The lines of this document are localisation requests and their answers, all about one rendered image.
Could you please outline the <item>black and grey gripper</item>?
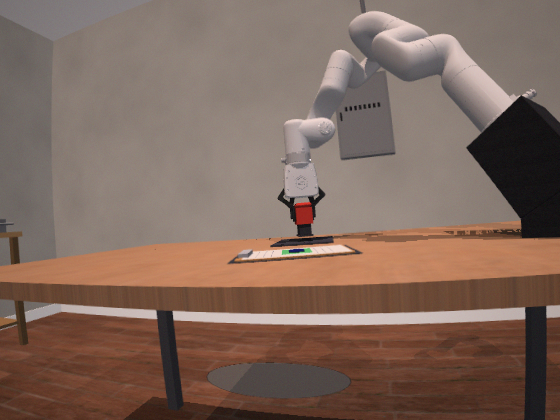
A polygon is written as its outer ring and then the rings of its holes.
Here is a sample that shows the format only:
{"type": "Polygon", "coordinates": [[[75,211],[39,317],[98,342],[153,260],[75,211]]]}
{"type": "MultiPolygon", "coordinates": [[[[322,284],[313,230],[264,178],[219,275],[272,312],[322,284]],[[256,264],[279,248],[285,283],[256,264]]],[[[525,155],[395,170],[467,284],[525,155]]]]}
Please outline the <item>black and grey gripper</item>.
{"type": "Polygon", "coordinates": [[[284,166],[284,189],[278,196],[278,200],[290,208],[290,216],[296,222],[294,208],[295,198],[308,198],[312,204],[313,220],[316,217],[315,206],[325,196],[325,193],[318,186],[315,166],[311,162],[293,162],[284,166]],[[319,188],[319,189],[318,189],[319,188]],[[286,193],[286,195],[285,195],[286,193]],[[319,196],[314,200],[314,196],[319,196]],[[290,199],[288,202],[283,198],[290,199]]]}

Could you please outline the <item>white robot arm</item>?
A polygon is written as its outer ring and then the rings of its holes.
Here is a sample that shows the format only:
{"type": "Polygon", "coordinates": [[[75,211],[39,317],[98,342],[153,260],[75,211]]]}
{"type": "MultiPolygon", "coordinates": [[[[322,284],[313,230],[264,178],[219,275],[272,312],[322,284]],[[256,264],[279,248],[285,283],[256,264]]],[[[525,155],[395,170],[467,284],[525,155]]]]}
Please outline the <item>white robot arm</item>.
{"type": "Polygon", "coordinates": [[[344,50],[331,55],[307,120],[290,120],[283,126],[281,163],[311,162],[310,148],[335,134],[330,119],[347,87],[360,87],[380,67],[406,82],[440,75],[444,91],[481,133],[520,97],[508,96],[451,35],[429,37],[422,28],[379,11],[357,16],[349,25],[349,35],[366,58],[359,63],[344,50]]]}

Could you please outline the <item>dark red stamp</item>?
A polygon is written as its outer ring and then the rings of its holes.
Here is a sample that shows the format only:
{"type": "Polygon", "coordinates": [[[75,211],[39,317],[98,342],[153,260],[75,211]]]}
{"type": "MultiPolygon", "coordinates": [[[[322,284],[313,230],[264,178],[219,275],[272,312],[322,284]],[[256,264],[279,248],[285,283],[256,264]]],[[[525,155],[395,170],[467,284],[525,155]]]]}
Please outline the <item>dark red stamp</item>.
{"type": "Polygon", "coordinates": [[[313,223],[312,207],[310,202],[297,203],[294,205],[296,213],[296,222],[298,237],[313,236],[311,230],[311,224],[313,223]],[[296,206],[296,207],[295,207],[296,206]],[[300,226],[300,233],[299,233],[300,226]]]}

